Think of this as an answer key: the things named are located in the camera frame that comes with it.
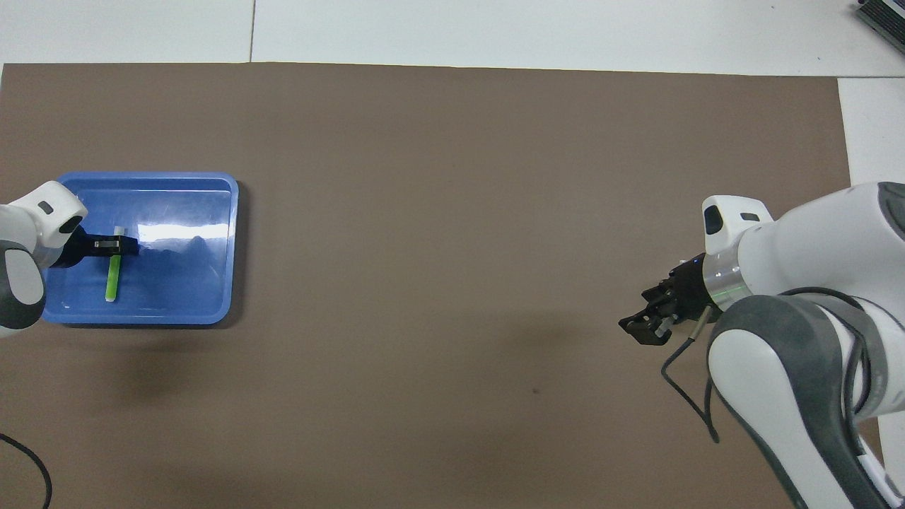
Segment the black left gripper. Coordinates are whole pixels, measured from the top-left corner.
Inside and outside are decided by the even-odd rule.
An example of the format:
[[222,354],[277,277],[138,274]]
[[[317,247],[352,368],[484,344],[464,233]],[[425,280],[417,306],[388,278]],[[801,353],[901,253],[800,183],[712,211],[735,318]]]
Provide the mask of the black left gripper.
[[126,235],[91,235],[77,226],[64,244],[52,268],[71,268],[88,257],[135,257],[139,253],[138,240]]

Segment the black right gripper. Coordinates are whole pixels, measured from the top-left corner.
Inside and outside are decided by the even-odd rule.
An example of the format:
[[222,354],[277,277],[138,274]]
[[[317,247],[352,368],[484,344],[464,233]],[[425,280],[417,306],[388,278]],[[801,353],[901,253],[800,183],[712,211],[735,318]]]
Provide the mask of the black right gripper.
[[711,306],[708,322],[720,318],[720,308],[713,302],[707,291],[703,277],[705,252],[685,261],[669,272],[669,278],[660,280],[656,286],[642,292],[647,306],[664,306],[672,302],[675,295],[673,315],[659,315],[655,312],[640,312],[619,320],[619,326],[633,337],[638,344],[663,346],[672,338],[672,327],[677,322],[697,321],[706,306]]

